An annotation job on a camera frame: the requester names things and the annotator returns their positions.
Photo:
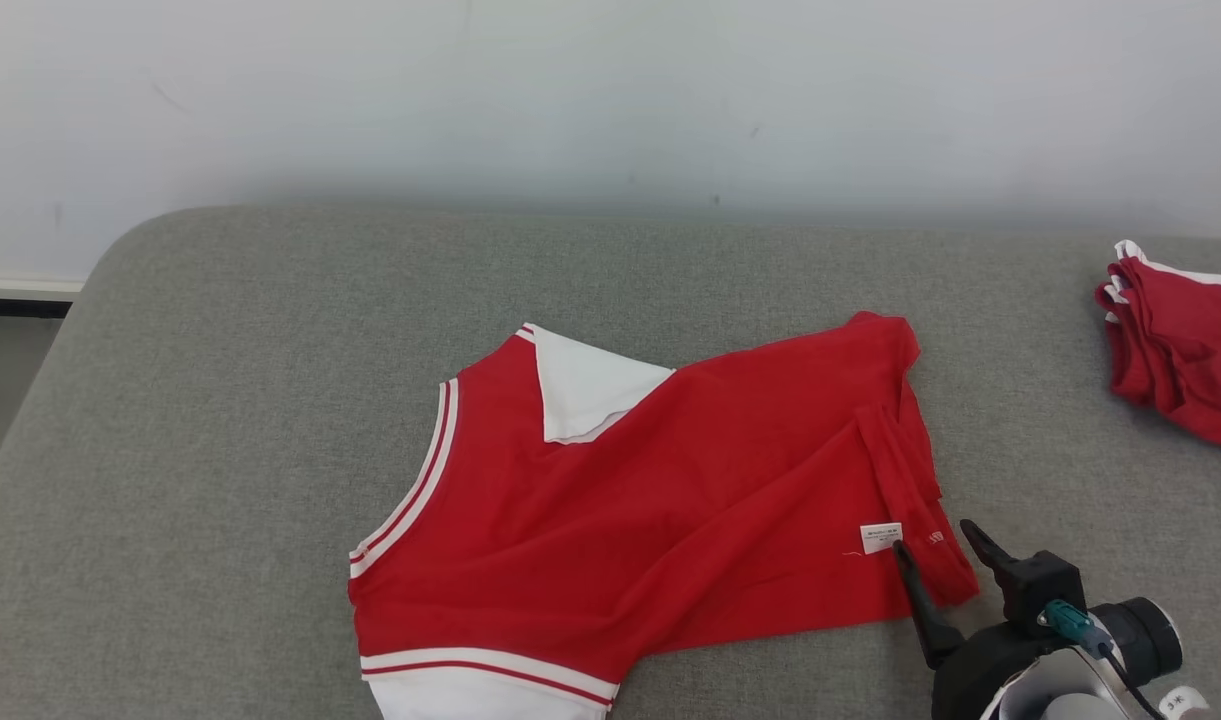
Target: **armhole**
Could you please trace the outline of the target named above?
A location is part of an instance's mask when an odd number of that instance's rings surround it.
[[[392,514],[377,530],[369,535],[357,550],[349,553],[350,576],[360,577],[414,525],[419,513],[427,505],[444,473],[446,460],[451,455],[455,425],[459,419],[459,380],[441,383],[437,395],[437,421],[429,443],[429,454],[422,458],[422,467],[414,484]]]

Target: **white collar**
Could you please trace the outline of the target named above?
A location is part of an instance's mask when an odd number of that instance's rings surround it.
[[[534,366],[543,395],[543,441],[592,442],[673,373],[601,348],[570,340],[534,323],[520,337],[534,342]]]

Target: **clothing tag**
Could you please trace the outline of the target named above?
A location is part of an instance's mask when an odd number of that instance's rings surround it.
[[[860,525],[858,535],[863,538],[863,555],[894,547],[894,541],[904,538],[904,524]]]
[[[1197,720],[1197,716],[1203,715],[1200,710],[1209,710],[1210,705],[1201,697],[1201,693],[1195,692],[1193,688],[1182,685],[1182,687],[1173,688],[1168,692],[1166,697],[1158,703],[1158,710],[1162,711],[1166,720],[1187,720],[1189,716],[1189,710],[1193,710],[1192,719]]]

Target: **gray fabric surface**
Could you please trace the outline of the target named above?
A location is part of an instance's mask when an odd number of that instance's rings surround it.
[[[374,718],[346,555],[519,323],[678,366],[904,314],[944,506],[1147,594],[1221,707],[1221,448],[1107,392],[1117,237],[203,209],[118,242],[0,452],[0,718]],[[1221,272],[1221,242],[1136,238]],[[989,592],[954,613],[999,621]],[[1148,689],[1158,698],[1162,683]],[[929,716],[908,621],[656,657],[614,715]]]

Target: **cable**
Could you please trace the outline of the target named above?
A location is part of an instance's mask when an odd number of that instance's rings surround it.
[[[1148,711],[1148,715],[1154,718],[1155,720],[1166,720],[1166,716],[1162,715],[1162,713],[1158,710],[1155,707],[1153,707],[1150,702],[1148,702],[1148,698],[1144,697],[1144,693],[1139,692],[1139,688],[1136,687],[1136,683],[1131,682],[1129,675],[1126,674],[1126,669],[1121,666],[1121,661],[1117,661],[1117,657],[1112,654],[1112,647],[1110,647],[1109,643],[1099,643],[1099,652],[1103,654],[1103,659],[1107,660],[1107,665],[1112,665],[1112,670],[1116,671],[1118,679],[1121,679],[1122,685],[1126,685],[1126,688],[1127,691],[1129,691],[1131,697],[1136,698],[1136,702],[1139,703],[1142,708],[1144,708],[1144,711]]]

